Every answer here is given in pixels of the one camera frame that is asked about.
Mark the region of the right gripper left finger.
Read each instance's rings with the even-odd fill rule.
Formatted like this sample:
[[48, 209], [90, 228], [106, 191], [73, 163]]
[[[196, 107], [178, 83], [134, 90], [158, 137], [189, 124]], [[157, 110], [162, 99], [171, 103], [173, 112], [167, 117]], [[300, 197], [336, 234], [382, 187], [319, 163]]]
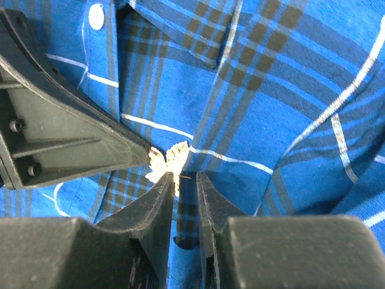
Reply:
[[2, 288], [165, 288], [173, 174], [92, 225], [79, 217], [1, 219]]

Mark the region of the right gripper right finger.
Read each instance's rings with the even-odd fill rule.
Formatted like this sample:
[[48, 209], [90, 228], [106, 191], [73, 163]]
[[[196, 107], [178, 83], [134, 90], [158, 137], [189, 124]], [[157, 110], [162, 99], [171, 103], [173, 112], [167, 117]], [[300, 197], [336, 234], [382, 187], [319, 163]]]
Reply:
[[384, 255], [350, 216], [251, 217], [196, 176], [203, 288], [383, 288]]

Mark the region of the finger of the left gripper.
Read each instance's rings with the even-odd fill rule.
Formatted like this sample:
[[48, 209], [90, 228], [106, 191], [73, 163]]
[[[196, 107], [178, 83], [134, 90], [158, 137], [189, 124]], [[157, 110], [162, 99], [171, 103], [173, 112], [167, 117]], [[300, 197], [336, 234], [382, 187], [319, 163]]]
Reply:
[[1, 185], [44, 187], [149, 164], [148, 142], [69, 83], [25, 15], [1, 8]]

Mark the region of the small gold pink brooch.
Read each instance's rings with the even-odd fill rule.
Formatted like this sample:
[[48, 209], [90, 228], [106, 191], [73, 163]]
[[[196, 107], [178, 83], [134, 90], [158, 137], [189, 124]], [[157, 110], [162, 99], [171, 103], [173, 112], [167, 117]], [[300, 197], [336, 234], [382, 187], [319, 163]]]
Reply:
[[155, 184], [166, 172], [171, 172], [173, 174], [174, 195], [179, 197], [180, 176], [189, 152], [190, 147], [187, 141], [174, 144], [166, 151], [165, 155], [157, 148], [151, 147], [149, 151], [150, 172], [145, 175], [146, 179]]

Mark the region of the blue plaid shirt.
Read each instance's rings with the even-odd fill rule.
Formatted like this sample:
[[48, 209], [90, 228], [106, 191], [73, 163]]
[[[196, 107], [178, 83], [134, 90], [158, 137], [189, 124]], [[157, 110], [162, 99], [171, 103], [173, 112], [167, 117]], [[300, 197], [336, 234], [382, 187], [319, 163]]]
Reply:
[[347, 214], [384, 244], [383, 1], [2, 1], [78, 89], [187, 141], [168, 288], [200, 288], [194, 177], [254, 216]]

